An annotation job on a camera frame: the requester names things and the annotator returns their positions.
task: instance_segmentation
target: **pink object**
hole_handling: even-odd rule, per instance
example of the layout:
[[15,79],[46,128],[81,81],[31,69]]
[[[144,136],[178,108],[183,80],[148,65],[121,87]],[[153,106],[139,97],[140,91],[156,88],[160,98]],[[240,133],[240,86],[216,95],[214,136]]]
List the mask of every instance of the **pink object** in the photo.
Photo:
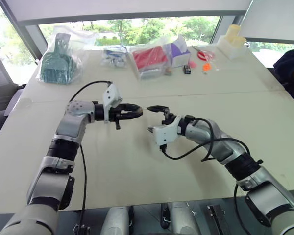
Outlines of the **pink object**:
[[191,68],[196,68],[196,66],[197,66],[196,62],[193,61],[193,60],[190,60],[190,61],[188,62],[188,64],[191,66]]

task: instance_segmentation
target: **teal plastic object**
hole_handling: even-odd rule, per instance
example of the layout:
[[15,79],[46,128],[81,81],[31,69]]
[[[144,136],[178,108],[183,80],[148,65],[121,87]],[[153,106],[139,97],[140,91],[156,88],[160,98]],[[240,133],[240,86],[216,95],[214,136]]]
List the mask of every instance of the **teal plastic object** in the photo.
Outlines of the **teal plastic object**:
[[70,84],[76,63],[68,52],[70,34],[58,33],[55,37],[54,52],[44,55],[41,63],[41,79],[44,82]]

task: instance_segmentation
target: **red scissors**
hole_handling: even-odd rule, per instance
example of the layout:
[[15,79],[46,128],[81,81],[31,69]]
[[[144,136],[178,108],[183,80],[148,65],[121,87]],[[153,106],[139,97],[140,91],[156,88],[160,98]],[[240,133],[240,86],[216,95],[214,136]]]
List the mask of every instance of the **red scissors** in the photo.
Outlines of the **red scissors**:
[[211,51],[202,51],[200,49],[197,49],[196,47],[193,47],[193,48],[197,51],[197,57],[200,60],[207,61],[215,57],[215,54],[212,53]]

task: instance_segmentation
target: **yellow object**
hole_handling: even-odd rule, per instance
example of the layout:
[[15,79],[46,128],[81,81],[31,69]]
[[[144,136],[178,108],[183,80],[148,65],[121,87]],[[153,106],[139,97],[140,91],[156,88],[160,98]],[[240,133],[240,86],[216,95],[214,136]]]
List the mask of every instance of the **yellow object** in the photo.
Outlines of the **yellow object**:
[[210,63],[205,63],[205,64],[202,65],[202,70],[203,71],[208,71],[210,69],[211,69]]
[[226,32],[225,39],[232,43],[233,39],[239,35],[241,27],[237,24],[231,24]]
[[242,47],[245,42],[246,42],[246,38],[244,38],[244,37],[235,37],[235,38],[233,38],[231,44],[234,47]]

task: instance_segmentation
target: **tabletop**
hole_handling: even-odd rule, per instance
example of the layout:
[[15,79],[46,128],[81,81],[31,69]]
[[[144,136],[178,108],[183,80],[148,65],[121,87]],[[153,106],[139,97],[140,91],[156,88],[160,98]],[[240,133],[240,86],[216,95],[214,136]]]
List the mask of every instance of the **tabletop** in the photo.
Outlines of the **tabletop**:
[[[100,54],[95,53],[93,60],[99,62]],[[200,68],[186,76],[175,69],[172,77],[151,81],[138,81],[127,69],[88,67],[85,74],[98,69],[93,73],[114,80],[123,102],[142,106],[144,115],[121,121],[121,130],[113,123],[87,125],[83,138],[88,171],[86,208],[232,197],[234,178],[217,161],[202,163],[205,150],[179,161],[167,159],[159,151],[147,127],[160,124],[163,116],[147,111],[150,105],[166,105],[175,114],[216,121],[223,131],[244,141],[254,159],[264,160],[263,166],[282,185],[294,189],[294,101],[252,54],[238,63],[249,68],[246,76],[235,72],[229,76],[232,70],[228,69],[227,77],[218,78],[219,71],[205,77]],[[161,86],[152,93],[157,84]],[[26,204],[27,189],[77,87],[81,84],[42,84],[35,78],[26,87],[0,133],[0,213],[16,212]],[[79,98],[100,101],[104,90],[104,86],[88,87]],[[179,156],[195,145],[180,137],[168,145],[167,152]],[[82,204],[80,152],[73,176],[74,192],[67,210],[79,210]]]

